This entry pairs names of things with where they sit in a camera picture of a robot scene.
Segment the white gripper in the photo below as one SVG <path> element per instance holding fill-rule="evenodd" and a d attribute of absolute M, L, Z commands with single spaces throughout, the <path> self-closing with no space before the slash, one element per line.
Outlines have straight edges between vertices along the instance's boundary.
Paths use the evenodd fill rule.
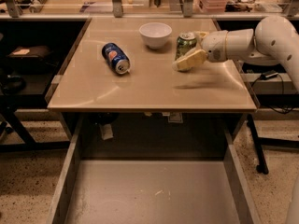
<path fill-rule="evenodd" d="M 197 41 L 201 43 L 202 49 L 191 49 L 185 55 L 179 57 L 172 63 L 175 71 L 186 72 L 193 67 L 203 64 L 207 59 L 212 63 L 225 62 L 226 56 L 226 38 L 228 32 L 203 32 L 195 31 Z"/>

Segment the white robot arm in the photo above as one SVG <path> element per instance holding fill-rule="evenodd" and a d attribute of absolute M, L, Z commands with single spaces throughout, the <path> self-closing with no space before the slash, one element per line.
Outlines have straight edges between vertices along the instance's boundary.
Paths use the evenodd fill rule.
<path fill-rule="evenodd" d="M 205 61 L 281 64 L 299 88 L 299 34 L 280 16 L 262 19 L 254 29 L 195 32 L 198 45 L 174 62 L 177 71 Z M 248 117 L 253 147 L 239 140 L 231 150 L 252 224 L 299 224 L 299 158 L 294 140 L 262 138 Z"/>

